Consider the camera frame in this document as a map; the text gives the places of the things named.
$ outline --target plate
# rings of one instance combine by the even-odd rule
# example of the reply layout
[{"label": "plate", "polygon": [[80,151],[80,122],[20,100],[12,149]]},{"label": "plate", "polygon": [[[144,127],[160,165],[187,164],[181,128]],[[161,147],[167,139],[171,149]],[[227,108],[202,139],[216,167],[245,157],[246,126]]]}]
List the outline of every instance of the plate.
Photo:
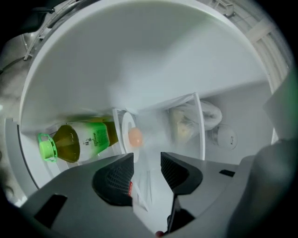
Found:
[{"label": "plate", "polygon": [[129,131],[133,127],[135,127],[135,121],[132,118],[131,114],[129,112],[126,112],[123,116],[121,129],[123,145],[126,153],[134,154],[134,163],[136,163],[139,159],[140,149],[138,147],[132,147],[129,142]]}]

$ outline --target brown egg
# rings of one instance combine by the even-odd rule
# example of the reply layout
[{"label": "brown egg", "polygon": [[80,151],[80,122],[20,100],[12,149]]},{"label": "brown egg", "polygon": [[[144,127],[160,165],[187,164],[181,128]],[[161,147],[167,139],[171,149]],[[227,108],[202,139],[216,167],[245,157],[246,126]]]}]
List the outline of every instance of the brown egg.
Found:
[{"label": "brown egg", "polygon": [[142,132],[138,128],[133,127],[130,129],[129,142],[133,147],[139,147],[143,144]]}]

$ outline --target red label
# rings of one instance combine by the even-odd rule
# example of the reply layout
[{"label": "red label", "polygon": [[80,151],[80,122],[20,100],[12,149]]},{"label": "red label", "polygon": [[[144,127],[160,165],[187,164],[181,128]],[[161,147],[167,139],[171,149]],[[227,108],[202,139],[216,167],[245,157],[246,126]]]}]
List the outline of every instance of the red label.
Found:
[{"label": "red label", "polygon": [[131,197],[131,191],[132,191],[132,182],[129,183],[129,196]]}]

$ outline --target plastic bottle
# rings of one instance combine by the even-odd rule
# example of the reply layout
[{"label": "plastic bottle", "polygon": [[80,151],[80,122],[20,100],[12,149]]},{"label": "plastic bottle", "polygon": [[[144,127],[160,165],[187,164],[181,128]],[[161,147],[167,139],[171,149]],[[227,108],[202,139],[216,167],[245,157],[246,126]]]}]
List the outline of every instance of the plastic bottle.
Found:
[{"label": "plastic bottle", "polygon": [[118,141],[114,122],[75,122],[62,125],[51,138],[39,133],[41,157],[56,162],[61,158],[74,163],[85,161]]}]

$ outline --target bottle handle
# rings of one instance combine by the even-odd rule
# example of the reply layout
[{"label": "bottle handle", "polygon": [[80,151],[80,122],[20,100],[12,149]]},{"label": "bottle handle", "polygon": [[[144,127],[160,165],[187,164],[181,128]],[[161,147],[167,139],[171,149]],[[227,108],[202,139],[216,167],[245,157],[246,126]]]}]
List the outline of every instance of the bottle handle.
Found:
[{"label": "bottle handle", "polygon": [[[47,137],[47,139],[49,141],[53,140],[49,134],[44,134],[44,133],[38,133],[37,135],[37,138],[38,138],[38,142],[42,142],[42,139],[41,137],[44,136],[44,137]],[[47,161],[47,162],[56,162],[57,161],[57,157],[54,157],[53,159],[52,158],[47,158],[47,159],[44,159],[44,161]]]}]

